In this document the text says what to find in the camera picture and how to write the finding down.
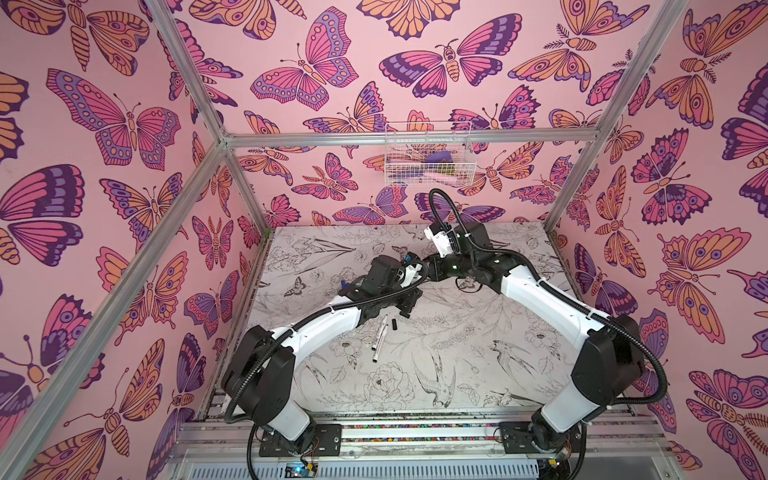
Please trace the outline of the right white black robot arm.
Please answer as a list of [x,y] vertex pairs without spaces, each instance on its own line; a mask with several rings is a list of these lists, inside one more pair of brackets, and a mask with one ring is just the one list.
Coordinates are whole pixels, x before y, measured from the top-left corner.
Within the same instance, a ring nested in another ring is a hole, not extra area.
[[537,450],[561,448],[574,426],[611,406],[664,398],[665,370],[630,316],[611,316],[566,294],[523,254],[493,247],[479,223],[453,228],[435,221],[424,235],[437,250],[425,261],[430,281],[472,278],[524,306],[577,350],[569,382],[531,417],[528,435]]

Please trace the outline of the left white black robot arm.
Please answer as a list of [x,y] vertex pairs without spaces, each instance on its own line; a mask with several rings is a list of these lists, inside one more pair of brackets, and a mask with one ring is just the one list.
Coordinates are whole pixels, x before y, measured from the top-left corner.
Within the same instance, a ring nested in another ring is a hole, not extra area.
[[315,423],[291,399],[296,366],[331,340],[396,307],[408,313],[421,295],[427,267],[418,259],[401,262],[381,255],[368,272],[346,286],[321,309],[274,330],[250,328],[240,341],[221,381],[229,397],[223,420],[249,421],[299,444],[314,435]]

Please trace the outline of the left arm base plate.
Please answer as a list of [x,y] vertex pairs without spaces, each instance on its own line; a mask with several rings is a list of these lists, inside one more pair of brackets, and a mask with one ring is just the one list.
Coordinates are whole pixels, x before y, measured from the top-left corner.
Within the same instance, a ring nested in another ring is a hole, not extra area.
[[295,440],[274,431],[260,443],[260,457],[315,456],[338,457],[341,453],[342,425],[314,424]]

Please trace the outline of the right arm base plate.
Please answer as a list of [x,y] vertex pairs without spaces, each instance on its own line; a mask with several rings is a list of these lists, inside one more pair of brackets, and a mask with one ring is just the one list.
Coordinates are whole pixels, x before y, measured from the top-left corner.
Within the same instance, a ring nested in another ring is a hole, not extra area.
[[521,421],[500,422],[496,437],[506,454],[567,456],[583,451],[585,435],[582,424],[564,433],[557,433],[542,423]]

